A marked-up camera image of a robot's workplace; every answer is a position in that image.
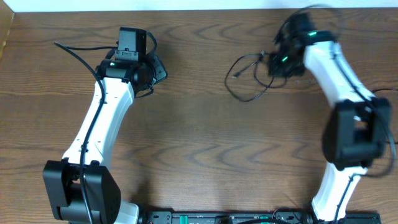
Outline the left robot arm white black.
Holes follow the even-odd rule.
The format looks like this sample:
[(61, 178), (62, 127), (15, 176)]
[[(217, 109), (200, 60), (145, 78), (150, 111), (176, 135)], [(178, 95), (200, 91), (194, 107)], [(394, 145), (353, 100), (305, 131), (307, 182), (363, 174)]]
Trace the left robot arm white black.
[(43, 179), (55, 219), (68, 223), (145, 223), (140, 207), (122, 199), (110, 173), (114, 144), (124, 116), (136, 98), (153, 94), (167, 71), (156, 47), (147, 50), (144, 29), (121, 27), (115, 46), (92, 68), (78, 48), (56, 45), (94, 76), (95, 91), (81, 128), (59, 161), (47, 161)]

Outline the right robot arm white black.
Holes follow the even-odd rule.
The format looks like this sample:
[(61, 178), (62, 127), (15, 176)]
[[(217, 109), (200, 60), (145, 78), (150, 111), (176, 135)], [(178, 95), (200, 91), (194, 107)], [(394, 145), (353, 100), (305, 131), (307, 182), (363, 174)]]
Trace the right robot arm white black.
[(361, 83), (343, 55), (338, 36), (316, 29), (304, 9), (284, 21), (274, 44), (277, 51), (269, 56), (269, 75), (288, 79), (310, 71), (331, 108), (322, 135), (325, 173), (303, 222), (338, 223), (345, 218), (361, 178), (380, 178), (394, 168), (391, 105)]

